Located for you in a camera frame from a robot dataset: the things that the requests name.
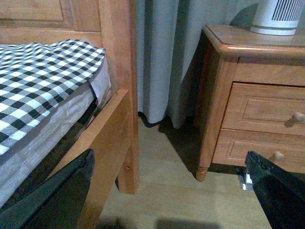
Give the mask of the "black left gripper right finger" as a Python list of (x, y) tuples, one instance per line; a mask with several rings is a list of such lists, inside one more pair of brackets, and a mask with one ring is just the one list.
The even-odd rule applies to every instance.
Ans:
[(305, 182), (255, 151), (248, 151), (245, 164), (271, 228), (303, 229)]

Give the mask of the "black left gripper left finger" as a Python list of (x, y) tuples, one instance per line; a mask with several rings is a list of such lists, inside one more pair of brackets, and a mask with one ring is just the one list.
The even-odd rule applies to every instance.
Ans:
[(0, 213), (2, 229), (74, 229), (91, 185), (88, 149), (31, 193)]

